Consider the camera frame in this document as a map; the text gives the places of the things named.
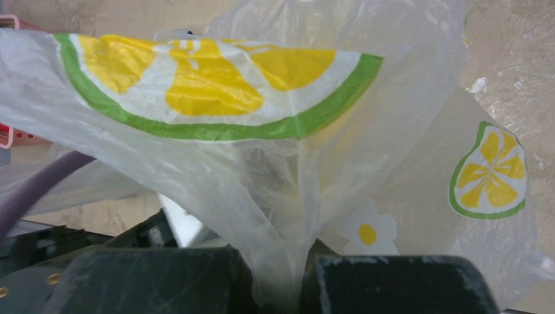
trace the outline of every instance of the stained surface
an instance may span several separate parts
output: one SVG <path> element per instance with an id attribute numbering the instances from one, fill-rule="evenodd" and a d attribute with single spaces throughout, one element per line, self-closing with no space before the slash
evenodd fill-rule
<path id="1" fill-rule="evenodd" d="M 234 0 L 4 0 L 4 10 L 51 31 L 150 39 L 156 30 L 201 33 Z M 555 1 L 470 0 L 470 59 L 461 85 L 514 132 L 527 152 L 539 246 L 555 256 Z M 117 234 L 157 212 L 155 198 L 106 201 L 37 220 Z M 555 283 L 539 283 L 516 309 L 552 313 Z"/>

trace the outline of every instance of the beige floor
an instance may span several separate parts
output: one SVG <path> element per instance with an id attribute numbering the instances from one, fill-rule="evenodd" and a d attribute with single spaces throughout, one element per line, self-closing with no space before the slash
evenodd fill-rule
<path id="1" fill-rule="evenodd" d="M 118 33 L 152 38 L 156 30 L 202 33 L 234 0 L 4 0 L 4 10 L 50 31 Z M 467 24 L 471 59 L 462 87 L 515 132 L 528 151 L 540 248 L 555 256 L 555 1 L 471 0 Z M 474 85 L 485 78 L 487 87 Z M 159 209 L 151 193 L 33 217 L 95 232 L 118 234 Z M 553 313 L 555 283 L 538 284 L 515 308 Z"/>

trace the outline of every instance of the pink basket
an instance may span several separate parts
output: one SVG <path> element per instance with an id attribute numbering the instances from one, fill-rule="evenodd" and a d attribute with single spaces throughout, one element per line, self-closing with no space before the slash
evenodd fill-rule
<path id="1" fill-rule="evenodd" d="M 40 27 L 19 21 L 17 16 L 11 14 L 0 14 L 0 27 L 14 29 L 33 29 L 42 31 Z M 11 126 L 0 124 L 0 148 L 10 148 L 12 146 L 31 146 L 48 143 L 47 140 L 36 137 Z"/>

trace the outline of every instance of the brass screw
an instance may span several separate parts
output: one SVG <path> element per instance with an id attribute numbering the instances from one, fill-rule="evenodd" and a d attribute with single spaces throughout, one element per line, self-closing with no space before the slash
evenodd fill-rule
<path id="1" fill-rule="evenodd" d="M 60 281 L 59 273 L 53 273 L 52 275 L 48 276 L 48 278 L 46 278 L 46 283 L 50 286 L 55 285 L 56 283 L 58 283 L 58 281 Z"/>

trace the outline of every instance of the lemon slice print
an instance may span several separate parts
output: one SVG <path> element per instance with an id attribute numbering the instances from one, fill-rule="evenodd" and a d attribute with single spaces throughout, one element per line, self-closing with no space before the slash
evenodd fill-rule
<path id="1" fill-rule="evenodd" d="M 499 219 L 516 214 L 526 202 L 525 162 L 524 149 L 513 134 L 481 122 L 474 147 L 451 178 L 451 206 L 471 218 Z"/>
<path id="2" fill-rule="evenodd" d="M 383 60 L 250 41 L 54 37 L 65 72 L 89 107 L 182 140 L 307 137 L 349 111 Z"/>

